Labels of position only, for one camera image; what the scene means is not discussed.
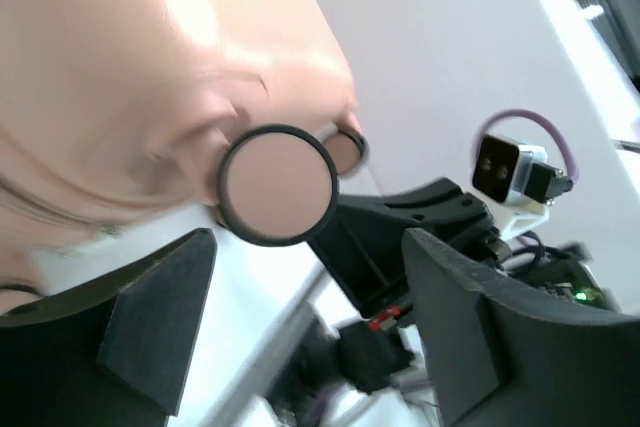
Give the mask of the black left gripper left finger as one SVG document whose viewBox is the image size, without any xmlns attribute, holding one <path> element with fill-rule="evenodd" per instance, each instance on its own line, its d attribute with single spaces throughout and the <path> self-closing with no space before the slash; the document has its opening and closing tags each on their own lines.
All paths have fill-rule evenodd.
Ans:
<svg viewBox="0 0 640 427">
<path fill-rule="evenodd" d="M 165 426 L 177 414 L 214 270 L 195 229 L 1 318 L 4 426 Z"/>
</svg>

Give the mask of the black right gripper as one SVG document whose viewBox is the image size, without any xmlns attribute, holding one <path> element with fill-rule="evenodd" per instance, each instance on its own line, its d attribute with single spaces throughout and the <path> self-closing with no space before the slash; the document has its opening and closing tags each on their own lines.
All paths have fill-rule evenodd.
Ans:
<svg viewBox="0 0 640 427">
<path fill-rule="evenodd" d="M 484 249 L 481 261 L 503 275 L 572 303 L 617 312 L 612 293 L 601 287 L 588 263 L 592 260 L 586 246 L 570 242 L 561 246 L 545 244 L 529 230 L 516 237 L 513 249 L 490 231 L 479 240 Z"/>
</svg>

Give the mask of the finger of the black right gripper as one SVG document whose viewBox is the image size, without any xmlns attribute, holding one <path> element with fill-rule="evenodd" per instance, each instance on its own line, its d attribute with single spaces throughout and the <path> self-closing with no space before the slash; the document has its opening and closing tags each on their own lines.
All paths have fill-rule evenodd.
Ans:
<svg viewBox="0 0 640 427">
<path fill-rule="evenodd" d="M 408 309 L 401 241 L 411 228 L 466 253 L 493 229 L 493 217 L 484 202 L 439 178 L 388 196 L 341 194 L 309 246 L 360 316 L 370 319 L 391 307 Z"/>
</svg>

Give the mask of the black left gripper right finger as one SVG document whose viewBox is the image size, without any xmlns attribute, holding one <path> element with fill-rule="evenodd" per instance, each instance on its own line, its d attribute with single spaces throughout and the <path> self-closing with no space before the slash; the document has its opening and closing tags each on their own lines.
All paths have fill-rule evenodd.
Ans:
<svg viewBox="0 0 640 427">
<path fill-rule="evenodd" d="M 635 426 L 639 321 L 477 264 L 429 233 L 402 239 L 446 426 Z"/>
</svg>

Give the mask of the pink hard-shell suitcase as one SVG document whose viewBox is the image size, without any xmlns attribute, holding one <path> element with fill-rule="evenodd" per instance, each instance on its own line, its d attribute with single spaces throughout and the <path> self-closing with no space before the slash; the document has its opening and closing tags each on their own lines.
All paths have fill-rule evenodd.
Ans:
<svg viewBox="0 0 640 427">
<path fill-rule="evenodd" d="M 368 146 L 316 0 L 1 0 L 1 303 L 35 250 L 185 203 L 257 245 L 306 241 Z"/>
</svg>

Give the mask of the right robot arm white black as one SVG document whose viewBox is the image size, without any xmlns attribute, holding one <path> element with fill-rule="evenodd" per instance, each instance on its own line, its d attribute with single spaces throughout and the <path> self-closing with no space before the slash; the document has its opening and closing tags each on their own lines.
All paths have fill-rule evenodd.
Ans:
<svg viewBox="0 0 640 427">
<path fill-rule="evenodd" d="M 309 245 L 361 315 L 339 330 L 341 375 L 366 394 L 392 385 L 414 359 L 400 330 L 416 323 L 401 240 L 418 228 L 471 260 L 547 294 L 614 311 L 580 243 L 546 246 L 534 233 L 513 249 L 500 240 L 488 208 L 448 178 L 388 196 L 340 195 L 336 212 Z"/>
</svg>

